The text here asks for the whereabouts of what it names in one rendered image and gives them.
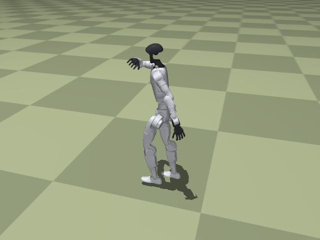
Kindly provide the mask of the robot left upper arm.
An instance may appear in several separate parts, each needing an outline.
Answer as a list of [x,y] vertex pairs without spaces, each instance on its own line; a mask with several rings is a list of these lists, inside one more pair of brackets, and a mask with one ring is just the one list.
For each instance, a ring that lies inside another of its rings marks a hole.
[[165,97],[170,96],[173,101],[174,100],[173,94],[170,91],[163,74],[159,70],[153,74],[153,80],[158,85],[161,92],[163,92],[165,94]]

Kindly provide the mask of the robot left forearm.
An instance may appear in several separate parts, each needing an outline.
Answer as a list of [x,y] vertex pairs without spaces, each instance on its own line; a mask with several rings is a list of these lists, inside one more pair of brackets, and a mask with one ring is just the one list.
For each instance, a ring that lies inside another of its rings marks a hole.
[[179,120],[178,120],[178,115],[176,114],[176,105],[174,104],[172,98],[170,96],[166,96],[164,98],[164,102],[167,106],[168,112],[169,112],[169,117],[171,118],[171,120],[173,121],[174,125],[178,125],[179,124]]

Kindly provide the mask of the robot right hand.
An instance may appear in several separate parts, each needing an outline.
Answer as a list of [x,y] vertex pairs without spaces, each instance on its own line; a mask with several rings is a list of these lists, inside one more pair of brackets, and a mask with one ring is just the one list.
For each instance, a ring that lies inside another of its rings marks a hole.
[[138,60],[137,58],[130,58],[130,59],[127,61],[127,63],[128,63],[129,61],[131,61],[131,62],[129,63],[129,65],[131,65],[131,63],[133,63],[132,66],[131,66],[131,68],[135,65],[135,67],[134,67],[133,69],[135,69],[137,66],[138,66],[137,69],[138,69],[138,70],[140,69],[139,60]]

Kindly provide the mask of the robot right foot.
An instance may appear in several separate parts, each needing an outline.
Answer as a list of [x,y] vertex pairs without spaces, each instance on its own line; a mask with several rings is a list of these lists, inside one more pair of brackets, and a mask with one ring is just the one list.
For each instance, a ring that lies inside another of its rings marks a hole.
[[172,173],[172,171],[162,171],[161,174],[163,176],[166,176],[166,177],[171,177],[171,178],[175,178],[175,179],[180,179],[181,178],[181,175],[179,172],[175,172],[174,174]]

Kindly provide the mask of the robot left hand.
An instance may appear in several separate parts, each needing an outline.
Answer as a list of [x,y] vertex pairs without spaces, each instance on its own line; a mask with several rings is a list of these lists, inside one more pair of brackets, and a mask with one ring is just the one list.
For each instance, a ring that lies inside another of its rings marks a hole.
[[[177,124],[177,125],[174,125],[173,121],[171,121],[171,122],[174,127],[174,133],[172,135],[172,138],[174,138],[174,136],[176,135],[176,140],[178,140],[178,137],[179,137],[179,140],[181,140],[181,138],[183,139],[183,136],[185,137],[185,133],[184,133],[184,130],[182,129],[182,127],[180,127],[180,125],[181,125],[180,121],[179,121],[179,124]],[[183,135],[182,135],[182,133],[183,133]]]

